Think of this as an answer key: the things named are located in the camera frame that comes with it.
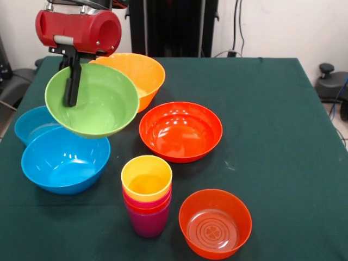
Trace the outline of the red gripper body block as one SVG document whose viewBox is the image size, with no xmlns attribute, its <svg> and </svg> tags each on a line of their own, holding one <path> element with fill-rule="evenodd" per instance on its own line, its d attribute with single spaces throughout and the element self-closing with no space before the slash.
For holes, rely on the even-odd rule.
<svg viewBox="0 0 348 261">
<path fill-rule="evenodd" d="M 118 17 L 108 10 L 94 15 L 42 10 L 36 16 L 35 29 L 47 47 L 71 45 L 79 52 L 104 57 L 116 51 L 122 36 Z"/>
</svg>

